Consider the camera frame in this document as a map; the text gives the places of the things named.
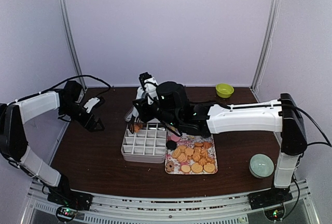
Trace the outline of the silver serving tongs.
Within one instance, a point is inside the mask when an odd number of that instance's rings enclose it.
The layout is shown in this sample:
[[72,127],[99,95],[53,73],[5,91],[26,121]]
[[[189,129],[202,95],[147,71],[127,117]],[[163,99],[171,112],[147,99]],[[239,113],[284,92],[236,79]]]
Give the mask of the silver serving tongs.
[[129,122],[128,125],[127,125],[128,130],[130,131],[130,133],[132,133],[132,131],[131,131],[132,126],[133,126],[134,124],[136,124],[136,123],[140,123],[140,124],[143,126],[143,122],[140,120],[139,117],[137,117],[136,120],[135,120],[135,122],[133,122],[133,123],[132,123],[132,122]]

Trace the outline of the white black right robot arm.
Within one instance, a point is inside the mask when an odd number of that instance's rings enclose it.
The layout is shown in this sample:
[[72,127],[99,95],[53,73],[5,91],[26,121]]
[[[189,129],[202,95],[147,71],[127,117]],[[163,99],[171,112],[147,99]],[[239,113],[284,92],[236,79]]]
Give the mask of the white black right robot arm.
[[174,134],[202,137],[233,131],[268,131],[280,133],[282,142],[274,171],[273,186],[269,190],[249,194],[251,203],[277,204],[288,201],[290,185],[299,158],[310,143],[307,141],[303,115],[288,93],[277,100],[258,104],[223,105],[191,104],[167,94],[157,99],[149,96],[133,101],[133,107],[143,122],[158,119]]

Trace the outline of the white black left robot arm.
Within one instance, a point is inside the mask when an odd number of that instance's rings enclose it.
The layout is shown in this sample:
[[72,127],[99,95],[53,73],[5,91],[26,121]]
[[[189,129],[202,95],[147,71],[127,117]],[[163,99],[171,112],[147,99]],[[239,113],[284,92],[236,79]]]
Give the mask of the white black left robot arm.
[[103,93],[81,103],[85,91],[77,79],[78,76],[73,76],[63,80],[63,88],[58,83],[8,104],[2,103],[1,155],[10,165],[21,169],[48,188],[48,201],[82,210],[89,209],[92,195],[71,189],[68,177],[52,168],[33,150],[44,140],[44,132],[37,131],[29,135],[25,127],[30,121],[57,111],[59,119],[69,117],[89,132],[103,131],[105,127],[102,120],[92,112],[104,104]]

